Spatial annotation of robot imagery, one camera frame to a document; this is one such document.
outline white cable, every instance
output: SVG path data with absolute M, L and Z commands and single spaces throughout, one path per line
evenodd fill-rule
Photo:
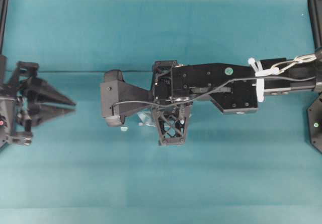
M 310 63 L 314 60 L 316 60 L 315 54 L 306 54 L 306 55 L 302 55 L 302 56 L 297 56 L 293 60 L 287 60 L 287 61 L 276 63 L 276 64 L 272 65 L 271 68 L 275 68 L 281 64 L 290 63 L 286 67 L 280 69 L 279 72 L 277 73 L 277 74 L 281 74 L 281 73 L 284 73 L 287 69 L 290 69 L 291 67 L 295 66 L 296 64 Z

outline black mounting plate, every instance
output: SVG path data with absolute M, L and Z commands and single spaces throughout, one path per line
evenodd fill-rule
M 307 109 L 311 144 L 322 152 L 322 96 Z

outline teal table surface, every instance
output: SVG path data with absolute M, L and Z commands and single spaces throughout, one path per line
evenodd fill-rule
M 247 115 L 196 102 L 186 144 L 159 147 L 136 115 L 126 132 L 106 126 L 103 73 L 87 72 L 313 50 L 306 0 L 10 0 L 9 68 L 55 71 L 39 75 L 77 107 L 34 128 L 31 146 L 0 150 L 0 223 L 319 223 L 322 155 L 305 113 L 315 93 L 267 97 Z M 124 77 L 150 86 L 150 72 Z

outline white zip tie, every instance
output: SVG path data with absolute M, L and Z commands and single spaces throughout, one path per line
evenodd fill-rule
M 279 68 L 277 67 L 263 70 L 261 61 L 260 60 L 256 61 L 254 58 L 249 58 L 248 64 L 255 71 L 256 77 L 266 77 L 271 74 L 278 74 L 279 72 Z M 256 95 L 257 95 L 258 102 L 264 101 L 264 88 L 265 88 L 265 80 L 264 79 L 256 80 Z

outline green sticker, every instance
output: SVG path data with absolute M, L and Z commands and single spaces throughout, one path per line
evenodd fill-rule
M 227 68 L 225 69 L 225 74 L 226 74 L 226 75 L 230 76 L 232 73 L 233 73 L 233 69 L 232 69 L 232 68 L 227 67 Z

